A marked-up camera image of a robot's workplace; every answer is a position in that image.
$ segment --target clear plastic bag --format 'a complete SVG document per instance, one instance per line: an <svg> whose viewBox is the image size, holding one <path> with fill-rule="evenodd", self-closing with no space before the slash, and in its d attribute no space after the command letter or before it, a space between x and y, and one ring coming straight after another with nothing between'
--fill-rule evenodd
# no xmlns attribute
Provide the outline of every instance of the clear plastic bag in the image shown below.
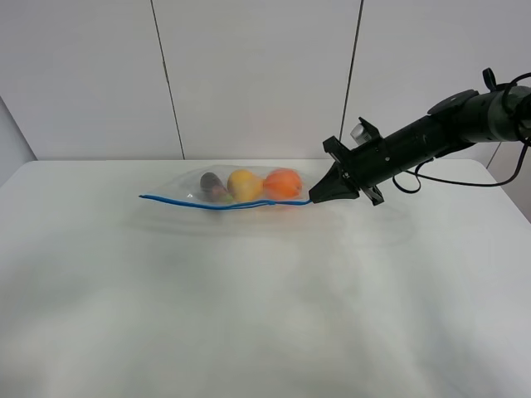
<svg viewBox="0 0 531 398"><path fill-rule="evenodd" d="M311 202L310 178L290 168L217 165L186 172L143 199L209 210Z"/></svg>

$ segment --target ziplock bag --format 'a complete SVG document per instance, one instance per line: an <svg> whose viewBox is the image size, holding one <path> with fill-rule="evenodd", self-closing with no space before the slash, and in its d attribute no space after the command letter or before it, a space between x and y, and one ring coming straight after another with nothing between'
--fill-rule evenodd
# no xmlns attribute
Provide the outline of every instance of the ziplock bag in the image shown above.
<svg viewBox="0 0 531 398"><path fill-rule="evenodd" d="M143 199L209 210L310 203L310 178L290 168L210 166L186 172Z"/></svg>

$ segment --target black robotic arm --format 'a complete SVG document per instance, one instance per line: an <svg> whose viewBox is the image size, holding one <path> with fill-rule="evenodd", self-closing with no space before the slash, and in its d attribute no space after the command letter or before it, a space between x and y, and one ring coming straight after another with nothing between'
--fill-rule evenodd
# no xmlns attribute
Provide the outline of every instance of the black robotic arm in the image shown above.
<svg viewBox="0 0 531 398"><path fill-rule="evenodd" d="M452 95L428 110L423 118L386 138L367 120L359 118L360 124L352 132L358 144L356 148L346 148L335 137L324 141L324 151L335 163L309 191L310 199L314 203L356 199L359 191L363 191L376 206L383 202L377 188L380 182L394 179L415 166L416 171L409 173L418 175L419 165L476 143L521 141L524 144L517 171L507 182L512 181L531 143L531 88L517 85L520 80L531 77L531 73L501 85L496 84L491 69L484 70L483 77L489 93L467 90Z"/></svg>

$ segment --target white tabletop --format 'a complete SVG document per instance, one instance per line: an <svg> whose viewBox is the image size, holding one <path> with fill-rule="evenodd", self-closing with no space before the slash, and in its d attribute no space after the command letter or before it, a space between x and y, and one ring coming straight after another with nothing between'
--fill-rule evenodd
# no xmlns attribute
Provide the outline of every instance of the white tabletop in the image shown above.
<svg viewBox="0 0 531 398"><path fill-rule="evenodd" d="M0 188L2 398L531 396L531 226L501 189L137 198L211 163L29 163ZM423 171L493 181L473 161Z"/></svg>

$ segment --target black cable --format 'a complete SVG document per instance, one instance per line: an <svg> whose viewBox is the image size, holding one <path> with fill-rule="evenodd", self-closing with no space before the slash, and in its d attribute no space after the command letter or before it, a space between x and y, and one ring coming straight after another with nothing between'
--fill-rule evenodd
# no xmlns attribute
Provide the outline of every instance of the black cable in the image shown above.
<svg viewBox="0 0 531 398"><path fill-rule="evenodd" d="M531 95L528 95L527 97L525 97L524 100L519 104L519 106L517 107L517 109L514 112L507 105L507 97L509 95L510 90L513 87L515 87L519 81L521 81L523 79L527 79L529 77L531 77L531 73L525 73L523 75L518 76L516 79L512 80L510 83L508 83L505 86L504 93L502 94L502 97L501 97L501 104L502 104L502 107L504 108L505 113L510 118L514 119L514 133L515 133L516 137L519 139L519 141L523 144L522 151L520 152L520 156L519 156L518 161L516 163L516 168L514 169L514 173L513 173L513 175L510 178L508 178L505 181L497 182L497 183L494 183L494 184L477 184L477 183L473 183L473 182L460 182L460 181L444 180L444 179L441 179L441 178L435 178L435 177L430 177L430 176L425 176L423 174L419 174L422 166L424 166L426 163L432 162L434 160L434 159L430 159L430 160L427 160L427 161L425 161L423 163L420 163L418 166L416 166L414 172L410 172L408 170L406 171L406 173L415 176L415 178L417 179L417 181L418 181L418 188L417 189L410 190L410 189L406 189L406 188L402 187L400 184L398 184L397 179L393 176L392 182L393 182L393 184L395 184L395 187L397 187L400 191L402 191L404 193L413 194L413 193L417 193L417 192L419 192L421 190L422 184L421 184L421 180L419 178L425 178L426 180L435 181L435 182L442 182L442 183L445 183L445 184L459 185L459 186L462 186L462 187L484 187L484 188L502 187L503 185L509 184L510 182L514 181L514 179L519 175L520 170L522 169L522 165L524 164L525 154L526 154L526 152L528 152L528 148L531 146L531 138L525 139L522 136L522 134L520 133L520 129L519 129L520 122L521 122L521 113L523 112L524 105L525 106L529 106L529 104L531 103Z"/></svg>

